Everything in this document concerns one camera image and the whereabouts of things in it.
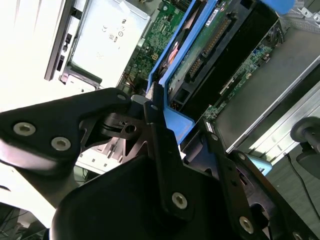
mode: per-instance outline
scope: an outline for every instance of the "black plastic bracket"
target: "black plastic bracket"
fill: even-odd
[[[1,161],[41,175],[70,172],[80,152],[81,142],[91,134],[99,118],[110,113],[124,113],[130,98],[116,88],[75,95],[0,114]],[[25,136],[15,132],[15,125],[28,123],[35,132]],[[56,150],[56,137],[68,139],[67,150]]]

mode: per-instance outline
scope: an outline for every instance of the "screw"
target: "screw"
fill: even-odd
[[[179,209],[186,209],[186,207],[188,206],[186,197],[180,192],[175,192],[174,194],[172,194],[172,202]]]
[[[216,140],[216,141],[219,140],[219,138],[217,137],[217,135],[211,134],[211,137],[212,137],[214,140]]]
[[[125,96],[123,96],[123,95],[121,95],[121,94],[118,94],[118,95],[117,95],[117,97],[118,97],[118,99],[126,100],[126,97],[125,97]]]
[[[154,110],[158,110],[158,108],[157,108],[157,106],[155,106],[155,105],[151,105],[151,107],[154,109]]]
[[[36,127],[28,122],[19,122],[13,126],[13,131],[20,136],[30,136],[36,132]]]
[[[57,136],[52,139],[51,146],[57,151],[66,151],[71,147],[71,142],[63,136]]]
[[[238,153],[239,158],[241,158],[242,160],[246,160],[245,155],[243,155],[242,153]]]
[[[220,11],[221,11],[221,12],[223,12],[223,11],[226,9],[226,8],[225,8],[225,7],[226,7],[226,4],[227,4],[227,3],[226,3],[225,1],[222,3],[222,5],[221,5],[221,7],[220,7]]]
[[[292,234],[295,240],[303,240],[299,233],[294,231]]]
[[[252,226],[251,222],[245,216],[241,216],[239,218],[239,222],[241,227],[249,234],[254,233],[254,227]]]

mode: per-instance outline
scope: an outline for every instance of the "silver metal panel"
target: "silver metal panel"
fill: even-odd
[[[291,28],[285,38],[270,61],[253,73],[216,119],[227,152],[237,148],[317,65],[320,35]]]
[[[124,0],[94,0],[72,57],[72,64],[115,87],[150,16]]]
[[[283,157],[283,153],[288,153],[289,148],[298,144],[290,137],[291,128],[300,119],[309,116],[320,117],[320,82],[250,147],[250,150],[254,150],[252,154],[263,154],[275,164]]]

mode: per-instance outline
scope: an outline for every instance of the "circuit board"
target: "circuit board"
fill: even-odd
[[[125,80],[135,82],[138,77],[148,80],[149,73],[184,16],[184,12],[167,1],[162,4],[159,11],[138,54],[128,62],[124,70]]]
[[[261,65],[269,61],[270,52],[272,50],[273,49],[271,47],[266,46],[263,43],[259,43],[258,46],[249,55],[249,57],[239,67],[239,69],[236,71],[231,80],[227,83],[232,84],[235,80],[238,79],[236,86],[227,95],[224,101],[214,106],[210,105],[204,112],[203,117],[208,121],[213,121],[218,116],[218,114],[224,109],[224,107],[231,100],[231,98],[237,93],[241,86],[245,84],[246,81],[248,81],[252,73]],[[228,85],[225,85],[220,94],[222,94],[222,92],[224,90],[227,90],[228,88]]]
[[[215,44],[231,23],[231,20],[225,17],[227,12],[225,9],[231,1],[232,0],[223,1],[213,10],[204,28],[170,79],[168,89],[174,89],[178,81],[184,80],[186,73],[193,77],[202,64],[202,58],[206,58],[210,54]]]

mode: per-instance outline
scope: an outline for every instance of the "gray floor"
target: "gray floor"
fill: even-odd
[[[310,175],[296,162],[296,156],[300,153],[301,148],[299,146],[290,152],[292,163],[303,178],[310,197],[320,213],[320,180]],[[288,160],[286,158],[281,159],[273,166],[273,169],[266,177],[309,228],[320,238],[320,222],[309,204],[301,182],[292,171]]]

